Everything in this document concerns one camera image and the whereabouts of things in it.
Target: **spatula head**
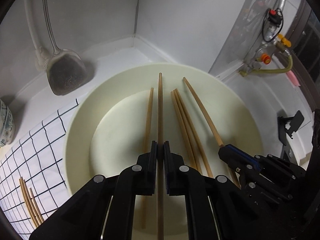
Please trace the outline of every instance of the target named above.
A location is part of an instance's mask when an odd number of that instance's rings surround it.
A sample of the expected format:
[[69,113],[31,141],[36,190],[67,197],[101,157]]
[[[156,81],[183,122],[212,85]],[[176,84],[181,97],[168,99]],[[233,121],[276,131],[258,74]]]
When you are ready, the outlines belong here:
[[60,54],[52,56],[47,67],[47,77],[52,92],[62,96],[80,87],[88,73],[78,54],[64,49]]

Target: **ceramic bowl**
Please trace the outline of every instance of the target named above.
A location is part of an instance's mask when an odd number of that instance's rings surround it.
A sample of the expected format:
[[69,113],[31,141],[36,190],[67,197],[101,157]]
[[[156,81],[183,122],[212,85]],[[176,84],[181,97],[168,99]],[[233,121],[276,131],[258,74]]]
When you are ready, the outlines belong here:
[[0,147],[3,147],[12,142],[15,125],[9,107],[2,100],[0,105]]
[[[154,88],[150,145],[157,138],[157,88],[163,75],[164,140],[173,153],[188,154],[171,101],[170,92],[179,89],[203,144],[214,176],[230,177],[227,165],[219,159],[219,146],[197,103],[182,78],[186,77],[198,94],[224,144],[232,143],[250,155],[261,154],[257,126],[241,99],[226,85],[196,68],[157,63],[126,70],[106,80],[79,106],[67,132],[65,156],[66,183],[74,194],[94,175],[118,175],[143,154],[143,140],[150,88]],[[156,239],[156,197],[148,197],[147,226],[141,229],[141,198],[136,197],[132,240]],[[164,197],[165,239],[187,239],[184,196]]]

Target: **orange knob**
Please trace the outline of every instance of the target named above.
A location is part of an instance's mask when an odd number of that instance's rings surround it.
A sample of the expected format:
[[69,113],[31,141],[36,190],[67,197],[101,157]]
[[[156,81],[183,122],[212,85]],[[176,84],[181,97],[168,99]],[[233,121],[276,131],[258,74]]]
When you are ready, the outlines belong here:
[[271,62],[271,58],[267,53],[263,53],[260,58],[261,61],[266,65],[268,65]]

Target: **bamboo chopstick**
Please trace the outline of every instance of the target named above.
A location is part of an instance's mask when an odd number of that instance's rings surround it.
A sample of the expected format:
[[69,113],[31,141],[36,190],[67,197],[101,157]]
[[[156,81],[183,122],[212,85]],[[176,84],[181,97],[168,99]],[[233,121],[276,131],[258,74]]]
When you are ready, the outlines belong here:
[[194,138],[195,138],[195,140],[196,140],[196,144],[197,144],[197,146],[198,146],[198,148],[199,148],[199,152],[200,152],[200,155],[201,155],[202,160],[203,160],[203,162],[204,162],[204,166],[205,166],[205,169],[206,169],[206,171],[207,171],[207,174],[208,174],[208,176],[209,176],[210,178],[213,178],[213,174],[212,174],[212,171],[211,171],[211,168],[210,168],[210,165],[209,165],[207,156],[205,155],[205,152],[204,152],[202,143],[201,143],[201,141],[200,141],[200,138],[199,138],[199,136],[198,136],[198,133],[197,133],[197,131],[196,131],[196,128],[195,128],[195,126],[193,125],[193,122],[192,122],[192,120],[191,120],[190,114],[189,114],[189,112],[188,112],[188,110],[187,110],[187,108],[186,108],[186,105],[184,104],[184,102],[183,102],[183,100],[182,100],[182,97],[181,97],[181,95],[180,95],[180,93],[179,93],[179,90],[176,89],[176,92],[177,92],[178,98],[179,98],[179,100],[180,100],[181,106],[182,106],[182,108],[183,108],[183,111],[184,111],[184,113],[185,113],[185,115],[186,115],[186,117],[187,117],[187,120],[188,120],[188,122],[189,122],[189,125],[190,125],[191,131],[192,131],[192,133],[193,133],[193,136],[194,136]]
[[30,203],[30,206],[31,206],[31,210],[32,210],[33,214],[35,215],[35,217],[36,217],[36,222],[38,223],[38,226],[39,226],[39,225],[41,225],[42,222],[41,222],[41,219],[40,219],[40,217],[39,217],[39,214],[38,214],[38,212],[37,212],[37,210],[36,210],[36,208],[35,208],[35,205],[34,205],[33,202],[31,201],[30,193],[29,193],[29,191],[28,191],[28,188],[27,188],[27,185],[26,185],[26,181],[25,181],[25,180],[23,180],[23,184],[24,184],[24,188],[25,188],[26,193],[27,193],[27,197],[28,197],[28,200],[29,200],[29,203]]
[[210,127],[210,129],[211,129],[211,131],[213,133],[213,136],[216,138],[219,147],[223,147],[224,146],[223,145],[223,141],[222,141],[222,139],[221,139],[216,127],[214,126],[214,124],[213,124],[213,122],[212,122],[207,110],[204,108],[204,105],[202,104],[200,98],[198,97],[198,95],[196,94],[196,92],[194,91],[194,89],[192,88],[192,86],[190,85],[190,83],[188,82],[188,80],[185,77],[183,78],[183,81],[186,83],[186,85],[189,88],[191,94],[193,95],[194,99],[196,100],[198,106],[200,107],[200,110],[201,110],[202,114],[204,115],[204,118],[206,119],[206,121],[207,121],[207,123],[208,123],[208,125],[209,125],[209,127]]
[[35,196],[33,195],[32,188],[30,188],[30,195],[31,195],[31,197],[32,197],[33,204],[34,204],[34,206],[35,206],[35,208],[36,208],[36,212],[38,213],[38,215],[39,215],[39,217],[40,217],[40,220],[41,220],[41,223],[40,223],[40,224],[42,224],[42,223],[44,222],[44,219],[43,219],[43,216],[41,215],[41,212],[40,212],[40,210],[39,210],[38,204],[37,204],[37,202],[36,202],[36,200],[35,200]]
[[187,134],[187,129],[186,129],[185,124],[183,122],[182,114],[180,113],[179,106],[178,106],[177,99],[175,97],[174,91],[171,91],[171,99],[172,99],[172,102],[173,102],[174,109],[176,111],[176,115],[177,115],[178,122],[179,122],[179,125],[180,125],[180,129],[181,129],[181,132],[182,132],[182,137],[183,137],[183,140],[184,140],[184,144],[186,146],[187,153],[188,153],[188,156],[189,156],[189,159],[190,159],[190,166],[192,168],[196,169],[197,168],[196,167],[196,160],[195,160],[195,158],[193,156],[191,144],[190,144],[189,137],[188,137],[188,134]]
[[164,240],[164,156],[163,156],[163,87],[162,73],[158,81],[158,120],[157,120],[157,240]]
[[29,199],[27,197],[27,192],[26,192],[26,188],[25,188],[25,185],[24,185],[22,177],[19,179],[19,183],[20,183],[20,187],[21,187],[21,191],[22,191],[23,200],[24,200],[24,202],[25,202],[25,204],[27,206],[27,210],[28,210],[29,215],[31,217],[32,223],[35,226],[35,228],[37,228],[39,226],[39,223],[36,220],[35,215],[33,214]]
[[192,134],[192,130],[190,128],[190,124],[189,124],[189,122],[187,120],[185,112],[183,111],[183,108],[182,108],[182,105],[181,105],[181,102],[180,102],[180,99],[179,99],[177,91],[174,90],[173,93],[174,93],[174,96],[176,98],[176,101],[177,101],[177,104],[178,104],[178,108],[179,108],[180,114],[182,116],[182,120],[183,120],[184,126],[186,128],[186,132],[187,132],[188,139],[189,139],[190,146],[191,146],[191,150],[192,150],[191,153],[192,153],[193,158],[194,158],[194,160],[196,162],[196,169],[202,175],[202,169],[201,169],[201,165],[200,165],[200,162],[199,162],[199,156],[197,154],[198,149],[197,149],[197,145],[195,143],[195,139],[194,139],[193,134]]
[[[149,150],[149,138],[151,131],[151,117],[152,117],[152,103],[153,103],[153,88],[150,89],[149,103],[147,110],[146,131],[144,135],[143,152],[146,153]],[[145,229],[147,224],[147,196],[141,198],[141,228]]]
[[[188,82],[188,80],[187,80],[185,77],[183,78],[183,81],[186,83],[186,85],[187,85],[187,87],[189,88],[191,94],[193,95],[194,99],[196,100],[198,106],[200,107],[200,110],[201,110],[201,112],[203,113],[204,118],[206,119],[206,121],[207,121],[207,123],[208,123],[208,125],[209,125],[209,127],[210,127],[210,130],[211,130],[213,136],[215,137],[215,139],[216,139],[219,147],[220,147],[220,148],[221,148],[221,147],[224,147],[223,141],[222,141],[222,139],[221,139],[221,136],[220,136],[220,134],[218,133],[216,127],[214,126],[214,124],[213,124],[213,122],[212,122],[212,120],[211,120],[211,118],[210,118],[207,110],[204,108],[204,105],[202,104],[200,98],[198,97],[198,95],[196,94],[196,92],[194,91],[194,89],[192,88],[192,86],[190,85],[190,83]],[[233,183],[234,183],[237,187],[240,188],[239,180],[238,180],[238,178],[237,178],[236,173],[235,173],[232,169],[230,169],[230,168],[229,168],[229,172],[230,172],[230,175],[231,175],[231,177],[232,177]]]

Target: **checkered cloth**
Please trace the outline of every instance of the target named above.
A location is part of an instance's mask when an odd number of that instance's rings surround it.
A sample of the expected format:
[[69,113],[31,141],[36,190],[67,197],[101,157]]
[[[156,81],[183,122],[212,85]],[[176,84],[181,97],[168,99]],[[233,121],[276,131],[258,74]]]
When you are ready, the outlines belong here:
[[0,161],[0,207],[23,239],[29,239],[34,229],[19,185],[21,176],[32,188],[44,219],[70,198],[62,154],[66,130],[82,98],[41,121]]

